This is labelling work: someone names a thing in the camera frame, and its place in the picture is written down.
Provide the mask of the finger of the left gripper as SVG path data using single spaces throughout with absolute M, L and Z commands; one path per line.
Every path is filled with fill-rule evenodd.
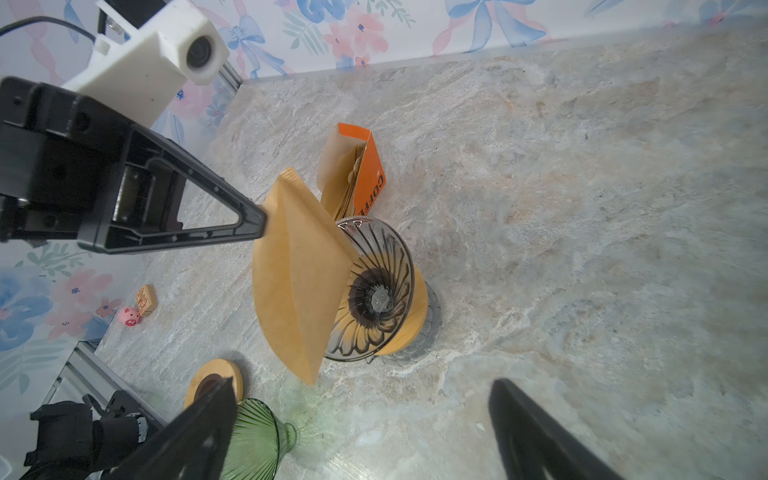
M 266 222 L 261 206 L 184 148 L 133 125 L 77 243 L 100 254 L 148 253 L 255 240 Z

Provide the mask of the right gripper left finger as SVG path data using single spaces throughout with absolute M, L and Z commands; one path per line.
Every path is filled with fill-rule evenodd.
M 237 415 L 233 380 L 222 378 L 162 431 L 113 468 L 111 479 L 218 479 Z

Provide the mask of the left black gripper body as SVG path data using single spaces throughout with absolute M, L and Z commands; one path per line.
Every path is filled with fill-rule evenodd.
M 2 241 L 76 238 L 128 130 L 127 117 L 89 96 L 2 79 Z

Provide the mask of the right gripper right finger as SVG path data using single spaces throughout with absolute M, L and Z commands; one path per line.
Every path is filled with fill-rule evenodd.
M 493 382 L 488 410 L 509 479 L 620 477 L 511 380 Z

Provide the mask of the grey glass carafe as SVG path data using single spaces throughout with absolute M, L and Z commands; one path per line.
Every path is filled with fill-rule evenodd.
M 440 299 L 429 283 L 426 283 L 428 305 L 425 322 L 415 339 L 403 349 L 383 356 L 374 356 L 367 363 L 379 362 L 395 367 L 406 367 L 419 362 L 431 350 L 442 326 Z

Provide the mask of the brown paper coffee filter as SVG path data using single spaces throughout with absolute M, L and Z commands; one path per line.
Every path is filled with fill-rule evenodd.
M 264 208 L 251 265 L 255 313 L 276 356 L 313 385 L 359 254 L 292 168 L 277 177 Z

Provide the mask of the wooden ring dripper holder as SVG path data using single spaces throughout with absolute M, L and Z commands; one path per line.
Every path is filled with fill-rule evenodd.
M 396 353 L 411 344 L 420 333 L 427 317 L 429 297 L 427 284 L 421 271 L 414 268 L 413 298 L 408 313 L 394 337 L 375 356 Z

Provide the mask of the grey glass dripper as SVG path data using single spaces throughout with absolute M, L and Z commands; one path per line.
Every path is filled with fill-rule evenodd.
M 368 359 L 400 329 L 411 305 L 414 265 L 402 237 L 369 216 L 337 222 L 357 252 L 342 290 L 324 358 L 336 362 Z

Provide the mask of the orange coffee filter pack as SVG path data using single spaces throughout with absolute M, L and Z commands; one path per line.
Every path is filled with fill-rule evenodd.
M 372 131 L 338 123 L 324 146 L 317 170 L 323 208 L 336 221 L 368 215 L 386 181 Z

